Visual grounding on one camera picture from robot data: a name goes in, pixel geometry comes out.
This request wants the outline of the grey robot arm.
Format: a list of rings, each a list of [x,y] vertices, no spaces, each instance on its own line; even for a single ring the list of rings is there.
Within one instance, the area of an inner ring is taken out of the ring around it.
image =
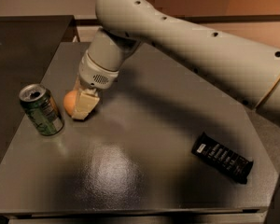
[[[171,17],[146,0],[96,0],[95,13],[101,27],[78,68],[82,86],[109,88],[147,43],[280,125],[279,48]]]

